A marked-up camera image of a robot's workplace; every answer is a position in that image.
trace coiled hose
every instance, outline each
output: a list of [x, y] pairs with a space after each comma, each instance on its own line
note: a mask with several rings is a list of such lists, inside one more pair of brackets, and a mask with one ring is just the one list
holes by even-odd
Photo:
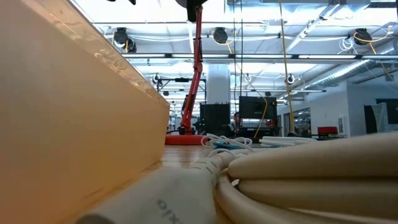
[[396, 133], [232, 152], [245, 156], [210, 160], [216, 201], [233, 223], [398, 223]]

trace white wall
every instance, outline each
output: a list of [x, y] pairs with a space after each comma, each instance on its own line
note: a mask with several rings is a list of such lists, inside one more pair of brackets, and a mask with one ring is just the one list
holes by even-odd
[[348, 85], [347, 92], [351, 136], [360, 136], [366, 134], [364, 105], [375, 105], [376, 99], [398, 98], [398, 84], [378, 78], [359, 85]]
[[[347, 136], [350, 137], [348, 97], [345, 82], [338, 87], [326, 88], [326, 93], [311, 93], [305, 97], [305, 101], [294, 101], [294, 111], [305, 108], [311, 109], [312, 134], [318, 134], [318, 127], [338, 127], [338, 119], [345, 116], [345, 129], [347, 130]], [[288, 106], [278, 106], [278, 115], [282, 115], [283, 128], [286, 128], [283, 122], [283, 114], [286, 113], [289, 113]]]

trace red robotic arm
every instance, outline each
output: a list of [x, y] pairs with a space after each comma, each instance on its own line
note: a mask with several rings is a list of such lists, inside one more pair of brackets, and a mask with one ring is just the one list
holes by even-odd
[[193, 78], [191, 87], [189, 90], [189, 94], [185, 99], [185, 107], [184, 112], [182, 115], [181, 120], [181, 127], [185, 128], [185, 134], [193, 134], [191, 128], [191, 118], [193, 112], [193, 105], [195, 104], [195, 98], [197, 96], [199, 82], [201, 73], [203, 71], [202, 65], [202, 53], [201, 53], [201, 14], [202, 14], [202, 6], [196, 7], [196, 14], [197, 14], [197, 32], [195, 37], [195, 44], [194, 44], [194, 65], [193, 65]]

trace yellow cable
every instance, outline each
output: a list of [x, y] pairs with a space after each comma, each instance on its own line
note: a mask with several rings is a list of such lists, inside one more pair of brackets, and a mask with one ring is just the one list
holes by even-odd
[[366, 42], [366, 43], [375, 43], [375, 42], [377, 42], [377, 41], [384, 40], [384, 39], [387, 38], [388, 35], [389, 35], [389, 33], [387, 32], [387, 34], [386, 34], [384, 37], [380, 38], [380, 39], [377, 39], [377, 40], [363, 40], [363, 39], [358, 38], [358, 37], [356, 36], [356, 34], [358, 34], [358, 33], [356, 32], [356, 33], [354, 34], [354, 38], [355, 38], [355, 39], [360, 40], [360, 41], [362, 41], [362, 42]]
[[227, 46], [228, 46], [229, 53], [232, 54], [231, 47], [229, 46], [229, 44], [227, 44]]
[[[371, 46], [373, 53], [374, 53], [375, 55], [377, 55], [376, 50], [375, 50], [374, 47], [373, 47], [373, 44], [372, 44], [372, 43], [369, 43], [369, 45]], [[392, 76], [391, 76], [390, 72], [387, 70], [387, 68], [383, 65], [383, 63], [380, 63], [380, 64], [381, 64], [381, 66], [383, 67], [385, 73], [386, 73], [386, 74], [390, 77], [390, 79], [393, 81]]]
[[[237, 66], [238, 66], [238, 68], [239, 68], [239, 70], [241, 71], [241, 74], [243, 75], [243, 72], [242, 72], [242, 69], [241, 69], [241, 67], [239, 67], [239, 65], [238, 64], [236, 64]], [[261, 118], [261, 121], [260, 121], [260, 124], [259, 124], [259, 127], [257, 128], [257, 131], [256, 131], [256, 134], [254, 135], [254, 138], [256, 138], [257, 137], [257, 134], [258, 134], [258, 132], [260, 131], [260, 128], [261, 128], [261, 125], [262, 125], [262, 122], [264, 121], [264, 118], [265, 118], [265, 116], [266, 116], [266, 113], [267, 113], [267, 109], [268, 109], [268, 101], [267, 101], [267, 99], [265, 98], [265, 97], [263, 97], [257, 90], [256, 90], [256, 88], [249, 82], [249, 80], [248, 80], [248, 78], [246, 78], [246, 76], [243, 76], [244, 77], [244, 79], [249, 83], [249, 85], [251, 86], [251, 88], [253, 88], [253, 90], [258, 94], [258, 95], [260, 95], [261, 96], [261, 98], [266, 102], [266, 108], [264, 109], [264, 112], [262, 113], [262, 118]]]
[[287, 83], [287, 60], [286, 60], [286, 43], [285, 43], [285, 30], [284, 30], [284, 19], [282, 16], [282, 0], [279, 0], [279, 9], [280, 9], [280, 26], [282, 28], [282, 43], [284, 47], [284, 62], [285, 62], [285, 84], [286, 84], [286, 92], [289, 101], [289, 110], [290, 110], [290, 131], [294, 133], [294, 117], [293, 117], [293, 106], [292, 106], [292, 95], [290, 94], [289, 85]]

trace red object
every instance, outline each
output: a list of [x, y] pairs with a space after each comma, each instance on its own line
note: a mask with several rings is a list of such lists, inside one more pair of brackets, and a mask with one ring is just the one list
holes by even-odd
[[318, 127], [318, 134], [338, 134], [337, 127]]
[[191, 127], [191, 119], [193, 112], [193, 105], [195, 104], [195, 98], [197, 97], [197, 92], [199, 88], [199, 82], [201, 73], [203, 71], [202, 65], [202, 54], [201, 54], [201, 14], [202, 6], [196, 7], [197, 13], [197, 32], [195, 37], [195, 47], [194, 47], [194, 64], [193, 64], [193, 77], [191, 88], [189, 89], [189, 94], [185, 101], [185, 108], [182, 115], [181, 127], [185, 128], [185, 135], [167, 135], [166, 144], [171, 145], [201, 145], [201, 139], [203, 136], [194, 135]]
[[176, 145], [176, 146], [195, 146], [201, 145], [201, 139], [204, 136], [201, 135], [167, 135], [166, 145]]
[[201, 13], [202, 6], [197, 7], [197, 32], [195, 37], [195, 48], [194, 48], [194, 64], [193, 64], [193, 78], [187, 101], [185, 104], [184, 113], [180, 125], [185, 128], [186, 134], [193, 134], [191, 129], [191, 118], [193, 105], [195, 104], [195, 98], [199, 88], [199, 82], [201, 73], [203, 71], [202, 56], [201, 56]]

